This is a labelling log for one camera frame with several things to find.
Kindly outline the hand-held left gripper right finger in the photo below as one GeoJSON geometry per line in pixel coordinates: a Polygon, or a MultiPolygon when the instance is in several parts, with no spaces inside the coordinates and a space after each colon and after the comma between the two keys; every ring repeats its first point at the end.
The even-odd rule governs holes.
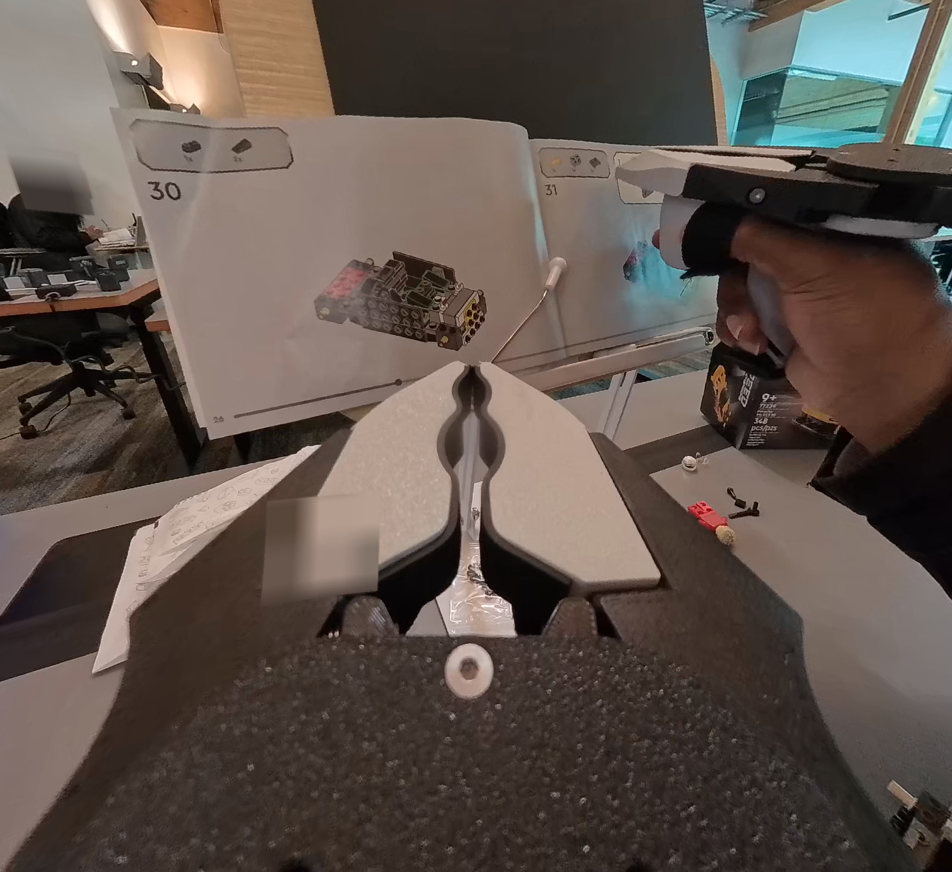
{"type": "Polygon", "coordinates": [[[478,369],[499,444],[483,484],[491,536],[575,593],[655,588],[660,568],[586,426],[501,367],[478,369]]]}

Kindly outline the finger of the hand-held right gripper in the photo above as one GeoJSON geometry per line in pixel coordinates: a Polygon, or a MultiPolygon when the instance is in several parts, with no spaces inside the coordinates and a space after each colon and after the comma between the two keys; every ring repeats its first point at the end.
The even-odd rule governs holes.
{"type": "Polygon", "coordinates": [[[784,146],[744,146],[744,145],[661,145],[661,144],[652,144],[649,146],[650,149],[667,151],[667,152],[676,152],[676,153],[697,153],[697,154],[711,154],[721,157],[748,157],[748,158],[760,158],[760,159],[800,159],[804,157],[809,157],[812,154],[816,153],[816,150],[811,147],[801,148],[801,147],[784,147],[784,146]]]}
{"type": "Polygon", "coordinates": [[[787,173],[812,156],[811,152],[638,152],[616,167],[616,180],[665,198],[744,204],[753,186],[744,188],[740,198],[731,197],[725,185],[715,186],[705,197],[700,185],[687,183],[688,173],[695,167],[761,176],[787,173]]]}

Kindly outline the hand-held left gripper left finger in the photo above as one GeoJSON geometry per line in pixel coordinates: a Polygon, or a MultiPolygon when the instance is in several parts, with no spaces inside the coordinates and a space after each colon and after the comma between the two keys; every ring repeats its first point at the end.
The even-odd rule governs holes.
{"type": "Polygon", "coordinates": [[[321,497],[367,500],[379,518],[379,580],[439,547],[459,521],[459,493],[446,442],[462,417],[459,386],[470,366],[454,362],[378,404],[352,427],[321,497]]]}

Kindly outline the toy brick car chassis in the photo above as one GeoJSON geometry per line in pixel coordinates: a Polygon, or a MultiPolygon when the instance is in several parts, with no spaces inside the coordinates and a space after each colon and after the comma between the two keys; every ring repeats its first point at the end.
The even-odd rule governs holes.
{"type": "Polygon", "coordinates": [[[913,795],[896,781],[887,791],[898,807],[891,827],[910,849],[922,871],[951,870],[951,807],[927,791],[913,795]]]}

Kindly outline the person's right forearm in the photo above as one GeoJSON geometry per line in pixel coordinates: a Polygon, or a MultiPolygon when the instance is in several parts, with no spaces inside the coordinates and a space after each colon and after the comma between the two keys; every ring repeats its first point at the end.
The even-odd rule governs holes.
{"type": "Polygon", "coordinates": [[[810,485],[839,502],[951,594],[951,399],[887,449],[838,435],[810,485]]]}

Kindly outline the grey desk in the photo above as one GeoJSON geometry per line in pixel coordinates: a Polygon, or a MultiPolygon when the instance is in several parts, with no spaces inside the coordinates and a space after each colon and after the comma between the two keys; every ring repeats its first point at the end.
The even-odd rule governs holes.
{"type": "MultiPolygon", "coordinates": [[[[818,704],[883,811],[887,783],[950,799],[950,599],[863,519],[807,487],[815,451],[732,448],[693,476],[675,443],[704,452],[702,372],[566,400],[594,432],[648,463],[679,504],[713,502],[728,486],[763,511],[742,520],[738,558],[803,619],[805,663],[818,704]]],[[[2,683],[2,866],[76,770],[113,703],[122,669],[92,675],[94,654],[2,683]]]]}

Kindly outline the wooden top office desk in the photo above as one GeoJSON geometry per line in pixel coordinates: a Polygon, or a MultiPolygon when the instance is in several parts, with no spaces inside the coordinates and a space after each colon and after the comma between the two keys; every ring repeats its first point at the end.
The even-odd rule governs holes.
{"type": "MultiPolygon", "coordinates": [[[[141,378],[137,381],[118,381],[116,392],[125,399],[120,391],[120,384],[154,386],[172,427],[178,450],[188,468],[193,469],[207,436],[197,426],[186,405],[184,383],[177,377],[172,359],[161,336],[167,328],[153,316],[154,307],[161,300],[159,282],[155,274],[149,270],[133,271],[130,282],[117,293],[92,293],[87,296],[78,295],[71,288],[63,288],[58,293],[59,295],[53,298],[38,291],[36,296],[28,296],[17,301],[2,301],[1,323],[3,318],[49,313],[64,314],[69,311],[84,310],[113,313],[127,318],[131,331],[130,340],[122,347],[111,351],[113,369],[127,366],[138,371],[141,378]]],[[[83,393],[74,392],[71,402],[76,394],[83,393]]]]}

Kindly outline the person's right hand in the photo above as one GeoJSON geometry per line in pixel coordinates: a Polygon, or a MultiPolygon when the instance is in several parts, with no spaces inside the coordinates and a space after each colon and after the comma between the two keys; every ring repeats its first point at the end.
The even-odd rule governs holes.
{"type": "Polygon", "coordinates": [[[867,452],[897,444],[950,395],[950,302],[911,247],[748,218],[731,256],[778,286],[795,343],[787,378],[867,452]]]}

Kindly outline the clear plastic parts bag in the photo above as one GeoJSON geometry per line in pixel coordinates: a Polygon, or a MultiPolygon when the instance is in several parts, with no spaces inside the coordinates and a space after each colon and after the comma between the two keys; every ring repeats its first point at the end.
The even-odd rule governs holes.
{"type": "Polygon", "coordinates": [[[483,576],[480,527],[480,509],[470,506],[462,520],[456,575],[437,604],[451,638],[512,638],[516,632],[511,605],[490,588],[483,576]]]}

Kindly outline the black flat panel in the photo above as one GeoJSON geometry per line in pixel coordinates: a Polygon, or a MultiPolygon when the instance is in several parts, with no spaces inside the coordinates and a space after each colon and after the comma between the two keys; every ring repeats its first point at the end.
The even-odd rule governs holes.
{"type": "Polygon", "coordinates": [[[717,142],[703,0],[312,0],[338,115],[717,142]]]}

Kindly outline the black toy set box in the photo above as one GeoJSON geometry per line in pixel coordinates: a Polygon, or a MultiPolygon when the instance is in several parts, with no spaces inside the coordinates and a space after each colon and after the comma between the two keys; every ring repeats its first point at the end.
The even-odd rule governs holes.
{"type": "Polygon", "coordinates": [[[732,447],[747,451],[827,449],[839,430],[785,377],[748,372],[722,343],[710,354],[700,412],[732,447]]]}

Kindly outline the open instruction booklet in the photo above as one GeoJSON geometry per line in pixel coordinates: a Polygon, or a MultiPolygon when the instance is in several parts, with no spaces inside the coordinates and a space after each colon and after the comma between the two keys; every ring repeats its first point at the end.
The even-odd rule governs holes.
{"type": "Polygon", "coordinates": [[[635,145],[470,119],[114,115],[187,392],[209,437],[712,325],[652,246],[635,145]]]}

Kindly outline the black office chair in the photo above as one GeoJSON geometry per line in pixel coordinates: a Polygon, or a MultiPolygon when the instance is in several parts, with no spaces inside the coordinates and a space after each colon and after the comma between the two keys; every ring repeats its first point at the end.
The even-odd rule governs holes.
{"type": "Polygon", "coordinates": [[[88,398],[107,397],[120,407],[123,419],[135,419],[135,411],[116,392],[116,384],[137,381],[141,375],[127,366],[113,369],[111,355],[130,337],[127,318],[111,312],[84,310],[3,318],[2,368],[31,364],[64,367],[52,382],[17,397],[19,437],[38,437],[34,418],[59,402],[70,405],[74,392],[88,398]]]}

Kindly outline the row of black devices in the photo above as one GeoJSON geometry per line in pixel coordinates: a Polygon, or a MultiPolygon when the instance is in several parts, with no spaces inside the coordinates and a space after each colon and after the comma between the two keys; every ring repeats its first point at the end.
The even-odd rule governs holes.
{"type": "Polygon", "coordinates": [[[130,282],[131,271],[139,268],[137,257],[118,255],[79,258],[67,270],[40,267],[39,258],[26,249],[6,248],[1,255],[2,300],[17,301],[36,296],[38,291],[55,298],[59,290],[76,294],[117,293],[130,282]]]}

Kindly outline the book stand with white base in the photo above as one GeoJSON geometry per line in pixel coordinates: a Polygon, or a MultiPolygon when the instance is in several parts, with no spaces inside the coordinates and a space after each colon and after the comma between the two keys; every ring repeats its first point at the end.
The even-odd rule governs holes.
{"type": "Polygon", "coordinates": [[[312,0],[220,1],[244,111],[249,119],[348,117],[334,111],[312,0]]]}

